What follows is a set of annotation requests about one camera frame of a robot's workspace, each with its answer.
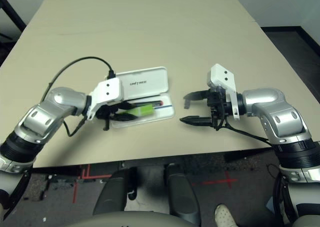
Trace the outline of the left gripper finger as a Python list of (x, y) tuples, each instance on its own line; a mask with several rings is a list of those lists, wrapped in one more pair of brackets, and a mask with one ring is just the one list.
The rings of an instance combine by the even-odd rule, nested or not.
[(115, 113), (112, 116), (113, 121), (133, 121), (133, 120), (136, 120), (137, 118), (138, 117), (136, 115), (129, 114), (129, 113), (124, 113), (124, 114)]
[(117, 108), (121, 110), (131, 110), (136, 108), (137, 106), (134, 103), (129, 103), (127, 101), (121, 102), (117, 104)]

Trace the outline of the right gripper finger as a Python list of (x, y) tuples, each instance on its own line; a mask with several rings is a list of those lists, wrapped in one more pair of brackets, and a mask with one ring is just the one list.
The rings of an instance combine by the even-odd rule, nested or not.
[(200, 117), (198, 115), (185, 116), (179, 119), (181, 122), (192, 126), (212, 126), (210, 117)]
[(203, 100), (208, 98), (208, 90), (190, 92), (183, 97), (184, 100)]

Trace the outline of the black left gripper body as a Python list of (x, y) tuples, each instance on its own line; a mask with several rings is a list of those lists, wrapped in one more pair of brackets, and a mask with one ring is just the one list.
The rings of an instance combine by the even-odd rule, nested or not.
[(96, 112), (96, 118), (99, 120), (104, 120), (104, 131), (110, 129), (110, 121), (115, 119), (115, 113), (118, 111), (117, 107), (103, 105)]

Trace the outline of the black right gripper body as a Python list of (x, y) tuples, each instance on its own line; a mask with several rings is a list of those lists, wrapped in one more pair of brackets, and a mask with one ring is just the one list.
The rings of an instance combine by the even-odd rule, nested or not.
[(207, 106), (210, 107), (211, 126), (219, 131), (226, 119), (226, 91), (223, 88), (210, 88), (207, 91)]

